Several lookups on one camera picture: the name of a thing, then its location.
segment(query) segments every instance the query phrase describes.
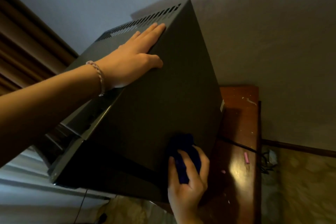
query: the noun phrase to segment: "braided bracelet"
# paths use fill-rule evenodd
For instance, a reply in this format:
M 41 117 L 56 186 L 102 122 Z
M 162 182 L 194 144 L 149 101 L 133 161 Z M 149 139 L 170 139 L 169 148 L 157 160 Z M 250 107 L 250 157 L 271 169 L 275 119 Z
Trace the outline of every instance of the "braided bracelet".
M 103 74 L 103 72 L 100 70 L 99 66 L 98 66 L 96 63 L 94 63 L 92 60 L 87 61 L 86 64 L 88 64 L 88 65 L 92 65 L 92 66 L 96 69 L 96 71 L 97 71 L 97 73 L 98 73 L 98 76 L 99 76 L 99 79 L 100 79 L 100 86 L 101 86 L 101 93 L 100 93 L 99 96 L 101 97 L 101 96 L 104 95 L 104 93 L 105 93 L 104 74 Z

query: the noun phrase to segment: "vent grille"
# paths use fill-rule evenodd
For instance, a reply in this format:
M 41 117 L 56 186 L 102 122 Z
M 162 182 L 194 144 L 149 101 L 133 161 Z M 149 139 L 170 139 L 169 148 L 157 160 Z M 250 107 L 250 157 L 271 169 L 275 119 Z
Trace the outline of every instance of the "vent grille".
M 154 22 L 160 22 L 160 21 L 163 21 L 164 19 L 168 19 L 176 12 L 177 9 L 179 9 L 180 5 L 181 4 L 174 5 L 162 11 L 155 12 L 153 14 L 140 18 L 136 21 L 131 21 L 121 26 L 110 29 L 104 32 L 95 42 L 104 40 L 106 38 L 109 38 L 115 35 L 125 33 L 127 31 L 130 31 L 136 28 L 147 27 Z

